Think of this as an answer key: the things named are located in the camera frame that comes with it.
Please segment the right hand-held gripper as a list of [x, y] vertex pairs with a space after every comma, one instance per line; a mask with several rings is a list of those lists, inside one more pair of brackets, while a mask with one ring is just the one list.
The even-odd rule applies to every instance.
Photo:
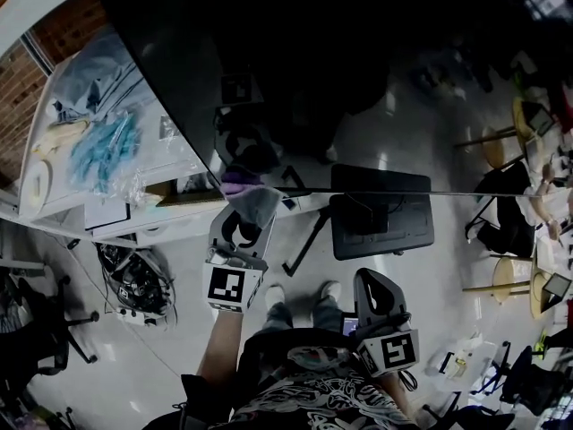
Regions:
[[370, 377], [405, 370], [419, 362], [419, 334], [410, 323], [402, 288], [377, 271], [354, 277], [355, 353]]

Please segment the purple grey wiping cloth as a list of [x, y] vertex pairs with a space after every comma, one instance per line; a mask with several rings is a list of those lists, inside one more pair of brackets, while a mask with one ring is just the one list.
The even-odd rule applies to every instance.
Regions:
[[265, 185], [258, 175], [227, 171], [221, 177], [221, 193], [247, 223], [265, 228], [273, 219], [284, 194]]

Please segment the large black glossy screen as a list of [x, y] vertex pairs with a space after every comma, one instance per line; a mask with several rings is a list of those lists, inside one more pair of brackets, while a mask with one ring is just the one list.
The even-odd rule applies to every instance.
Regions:
[[573, 145], [573, 0], [99, 0], [209, 174], [461, 194]]

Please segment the person's right forearm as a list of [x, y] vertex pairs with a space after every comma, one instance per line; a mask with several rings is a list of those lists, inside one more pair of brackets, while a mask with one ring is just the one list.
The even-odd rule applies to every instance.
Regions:
[[385, 374], [379, 378], [379, 383], [381, 388], [394, 400], [402, 413], [411, 421], [415, 421], [406, 396], [406, 389], [398, 375], [395, 373]]

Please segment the person's left forearm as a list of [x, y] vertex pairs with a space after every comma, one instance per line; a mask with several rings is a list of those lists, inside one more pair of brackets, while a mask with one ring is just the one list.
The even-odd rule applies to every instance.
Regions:
[[218, 312], [197, 372], [213, 386], [223, 387], [235, 375], [243, 320], [241, 313]]

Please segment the person's leg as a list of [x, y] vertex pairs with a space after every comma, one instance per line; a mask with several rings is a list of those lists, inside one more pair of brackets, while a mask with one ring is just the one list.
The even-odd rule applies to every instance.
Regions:
[[328, 281], [322, 285], [319, 298], [311, 312], [314, 329], [340, 333], [343, 315], [338, 300], [341, 291], [341, 284], [338, 281]]
[[262, 326], [263, 332], [285, 331], [293, 329], [293, 319], [286, 304], [286, 294], [279, 284], [267, 288], [265, 293], [267, 306], [266, 322]]

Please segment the black display stand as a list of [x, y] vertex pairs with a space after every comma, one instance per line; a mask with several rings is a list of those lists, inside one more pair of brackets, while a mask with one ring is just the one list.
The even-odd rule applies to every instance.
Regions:
[[430, 196], [427, 194], [341, 193], [319, 209], [298, 255], [282, 268], [295, 275], [323, 227], [331, 226], [332, 249], [339, 261], [381, 254], [401, 255], [434, 242]]

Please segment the clear plastic storage bin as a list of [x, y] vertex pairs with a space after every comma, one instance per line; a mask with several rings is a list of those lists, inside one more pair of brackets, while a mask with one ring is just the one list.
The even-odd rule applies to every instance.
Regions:
[[479, 378], [491, 365], [498, 345], [479, 331], [469, 338], [450, 340], [430, 358], [425, 372], [430, 377], [459, 382]]

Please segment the person's black printed shirt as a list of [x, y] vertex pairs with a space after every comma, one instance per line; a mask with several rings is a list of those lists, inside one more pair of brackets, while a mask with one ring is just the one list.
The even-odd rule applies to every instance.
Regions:
[[421, 430], [332, 331], [254, 335], [229, 389], [197, 374], [182, 384], [178, 410], [142, 430]]

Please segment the white power strip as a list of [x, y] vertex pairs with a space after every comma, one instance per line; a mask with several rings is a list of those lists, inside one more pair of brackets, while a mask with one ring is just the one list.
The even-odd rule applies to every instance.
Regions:
[[136, 326], [148, 327], [156, 326], [157, 319], [148, 314], [131, 308], [118, 307], [115, 310], [116, 317], [123, 323]]

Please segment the round wooden stool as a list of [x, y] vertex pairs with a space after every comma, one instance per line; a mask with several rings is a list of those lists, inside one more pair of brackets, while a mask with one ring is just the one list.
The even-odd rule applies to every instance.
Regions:
[[533, 257], [520, 258], [510, 255], [497, 255], [498, 258], [493, 273], [492, 282], [481, 287], [463, 288], [464, 293], [487, 293], [500, 305], [511, 297], [530, 296], [531, 277], [525, 277], [525, 271], [532, 271], [535, 260]]

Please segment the white flat box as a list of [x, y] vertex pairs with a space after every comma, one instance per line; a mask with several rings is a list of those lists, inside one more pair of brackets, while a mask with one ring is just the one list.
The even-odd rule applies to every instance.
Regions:
[[118, 198], [94, 197], [84, 203], [86, 230], [116, 224], [130, 218], [130, 205]]

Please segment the black folding chair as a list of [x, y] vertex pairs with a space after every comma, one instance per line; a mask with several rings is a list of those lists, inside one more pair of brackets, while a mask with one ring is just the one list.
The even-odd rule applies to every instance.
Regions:
[[513, 254], [520, 258], [532, 255], [535, 231], [541, 221], [534, 209], [536, 198], [525, 196], [496, 197], [495, 221], [478, 217], [465, 226], [468, 242], [480, 241], [496, 254]]

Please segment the pale yellow gloves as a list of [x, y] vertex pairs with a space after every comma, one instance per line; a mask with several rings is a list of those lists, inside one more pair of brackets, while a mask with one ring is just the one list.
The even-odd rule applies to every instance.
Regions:
[[90, 126], [89, 119], [53, 123], [32, 145], [32, 152], [46, 157], [60, 147], [71, 145], [80, 140]]

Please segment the grey-blue plastic bag bundle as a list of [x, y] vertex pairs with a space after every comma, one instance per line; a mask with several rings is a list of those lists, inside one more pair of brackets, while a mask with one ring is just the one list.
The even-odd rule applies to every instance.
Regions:
[[105, 121], [154, 98], [119, 34], [109, 25], [71, 59], [53, 88], [60, 122], [80, 118]]

